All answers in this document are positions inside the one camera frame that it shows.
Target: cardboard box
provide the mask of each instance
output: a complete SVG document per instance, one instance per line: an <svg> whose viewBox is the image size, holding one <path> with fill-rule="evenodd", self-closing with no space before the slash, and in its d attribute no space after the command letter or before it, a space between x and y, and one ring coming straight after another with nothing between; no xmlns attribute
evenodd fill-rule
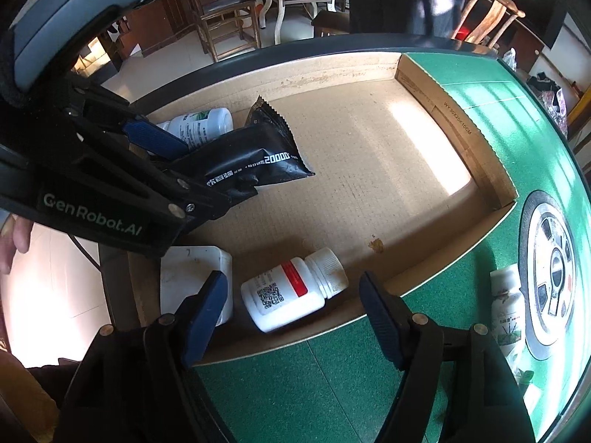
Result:
<svg viewBox="0 0 591 443"><path fill-rule="evenodd" d="M233 257L234 316L214 332L207 363L274 350L360 318L363 271L376 273L392 294L409 293L470 251L513 208L517 192L495 152L407 55L283 63L203 88L150 119L226 106L240 126L259 94L286 119L316 176L261 188L182 240ZM240 284L324 246L343 263L350 287L316 313L261 333L243 306ZM138 279L157 279L144 265L135 267L144 272L135 289L143 286Z"/></svg>

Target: red object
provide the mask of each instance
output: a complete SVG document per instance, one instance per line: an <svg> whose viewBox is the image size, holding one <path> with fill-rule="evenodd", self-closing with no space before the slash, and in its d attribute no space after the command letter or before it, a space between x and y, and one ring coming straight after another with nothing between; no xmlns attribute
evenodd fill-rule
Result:
<svg viewBox="0 0 591 443"><path fill-rule="evenodd" d="M460 29L457 31L456 34L456 40L464 41L468 35L470 35L470 30L465 26L460 26Z"/></svg>
<svg viewBox="0 0 591 443"><path fill-rule="evenodd" d="M285 271L287 279L294 287L295 294L298 296L298 298L300 296L304 296L308 292L308 289L306 288L300 274L297 272L294 264L291 261L288 261L287 263L283 263L281 267L283 268L283 271Z"/></svg>

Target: person's hand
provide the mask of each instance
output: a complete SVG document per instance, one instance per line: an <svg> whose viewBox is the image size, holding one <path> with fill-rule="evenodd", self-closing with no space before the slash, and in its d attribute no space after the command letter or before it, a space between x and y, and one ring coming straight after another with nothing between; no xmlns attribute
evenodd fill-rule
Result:
<svg viewBox="0 0 591 443"><path fill-rule="evenodd" d="M13 267L17 250L29 251L33 222L16 215L10 215L0 231L0 273L8 275Z"/></svg>

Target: red label stripe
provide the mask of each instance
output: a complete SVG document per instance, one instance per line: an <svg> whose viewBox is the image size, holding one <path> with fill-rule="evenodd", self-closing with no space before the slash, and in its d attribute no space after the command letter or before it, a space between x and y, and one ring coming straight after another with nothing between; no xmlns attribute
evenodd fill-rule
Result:
<svg viewBox="0 0 591 443"><path fill-rule="evenodd" d="M295 294L298 297L304 296L308 292L308 289L306 288L300 274L297 272L294 264L291 261L288 261L287 263L283 263L281 267L283 268L283 271L285 271L287 279L294 287Z"/></svg>

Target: white pill bottle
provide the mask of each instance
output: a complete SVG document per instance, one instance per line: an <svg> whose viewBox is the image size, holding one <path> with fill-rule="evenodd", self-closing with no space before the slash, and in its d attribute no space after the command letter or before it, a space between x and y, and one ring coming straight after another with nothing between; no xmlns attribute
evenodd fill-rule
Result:
<svg viewBox="0 0 591 443"><path fill-rule="evenodd" d="M158 126L187 143L189 150L199 148L234 129L232 115L227 108L187 113Z"/></svg>
<svg viewBox="0 0 591 443"><path fill-rule="evenodd" d="M322 308L326 299L348 286L339 259L322 248L250 279L240 292L256 326L268 333Z"/></svg>
<svg viewBox="0 0 591 443"><path fill-rule="evenodd" d="M516 264L491 272L492 334L513 372L525 347L525 299Z"/></svg>

